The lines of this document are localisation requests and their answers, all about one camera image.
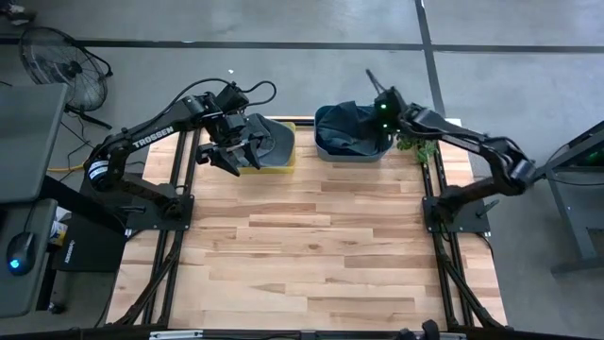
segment dark blue cloth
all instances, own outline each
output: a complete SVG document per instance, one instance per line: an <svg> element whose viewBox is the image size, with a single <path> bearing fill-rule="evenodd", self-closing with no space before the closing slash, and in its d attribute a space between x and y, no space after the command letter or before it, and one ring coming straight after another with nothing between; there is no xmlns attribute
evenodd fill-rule
<svg viewBox="0 0 604 340"><path fill-rule="evenodd" d="M317 143L331 155L373 156L387 148L388 134L373 107L354 101L323 107L315 116Z"/></svg>

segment computer mouse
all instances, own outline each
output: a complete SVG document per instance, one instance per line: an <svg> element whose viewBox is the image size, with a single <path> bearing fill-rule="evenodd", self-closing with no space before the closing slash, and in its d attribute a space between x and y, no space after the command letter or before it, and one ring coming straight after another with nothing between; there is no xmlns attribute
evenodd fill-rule
<svg viewBox="0 0 604 340"><path fill-rule="evenodd" d="M14 276L29 273L36 262L34 233L23 231L16 234L7 247L8 271Z"/></svg>

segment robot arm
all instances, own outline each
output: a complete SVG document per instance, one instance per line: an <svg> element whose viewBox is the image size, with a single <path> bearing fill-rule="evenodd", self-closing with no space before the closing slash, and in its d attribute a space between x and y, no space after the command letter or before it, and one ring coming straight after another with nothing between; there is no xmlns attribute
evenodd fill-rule
<svg viewBox="0 0 604 340"><path fill-rule="evenodd" d="M511 139L489 137L453 125L433 110L414 103L408 105L394 87L383 89L374 105L379 123L392 133L447 142L480 155L489 163L490 178L465 187L449 186L443 191L434 207L443 221L450 222L464 204L495 194L521 195L530 186L535 166Z"/></svg>
<svg viewBox="0 0 604 340"><path fill-rule="evenodd" d="M212 143L199 146L198 163L210 162L239 176L230 152L243 148L248 161L260 168L256 150L263 135L246 129L243 110L248 104L243 91L232 83L217 96L213 93L185 96L159 116L135 127L123 128L98 145L84 165L93 189L101 192L119 189L151 200L159 207L165 206L177 198L176 190L125 174L126 160L131 153L174 133L200 128L206 129Z"/></svg>

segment wooden table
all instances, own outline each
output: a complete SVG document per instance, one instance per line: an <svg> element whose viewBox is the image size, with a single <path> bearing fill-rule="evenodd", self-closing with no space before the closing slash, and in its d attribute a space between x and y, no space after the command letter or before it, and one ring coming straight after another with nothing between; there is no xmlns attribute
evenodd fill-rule
<svg viewBox="0 0 604 340"><path fill-rule="evenodd" d="M176 139L151 145L145 179L169 181ZM473 181L467 153L441 148L449 184ZM170 327L418 330L431 318L444 328L434 248L421 214L422 175L412 153L393 148L376 163L324 162L308 127L298 128L295 152L291 175L236 178L196 168ZM434 188L438 193L437 183ZM108 322L147 284L157 237L145 231L127 244ZM460 247L468 284L505 323L488 247L472 234L460 235Z"/></svg>

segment fan grille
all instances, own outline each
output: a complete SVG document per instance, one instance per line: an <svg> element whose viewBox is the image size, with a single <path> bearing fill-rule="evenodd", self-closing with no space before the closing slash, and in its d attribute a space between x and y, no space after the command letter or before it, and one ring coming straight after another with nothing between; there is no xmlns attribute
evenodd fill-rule
<svg viewBox="0 0 604 340"><path fill-rule="evenodd" d="M107 99L107 82L95 58L67 34L49 27L27 29L19 41L21 61L38 84L69 86L66 108L94 111Z"/></svg>

